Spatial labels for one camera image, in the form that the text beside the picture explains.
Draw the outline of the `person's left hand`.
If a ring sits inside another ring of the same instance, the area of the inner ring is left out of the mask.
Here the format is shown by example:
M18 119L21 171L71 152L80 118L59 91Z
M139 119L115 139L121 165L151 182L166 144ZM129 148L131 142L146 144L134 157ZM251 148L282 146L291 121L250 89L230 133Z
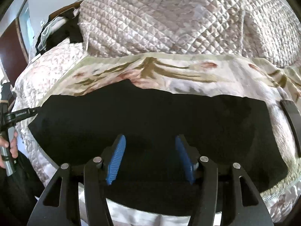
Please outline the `person's left hand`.
M12 158L14 159L18 157L17 136L17 132L14 131L13 138L10 142L1 137L1 147L9 148Z

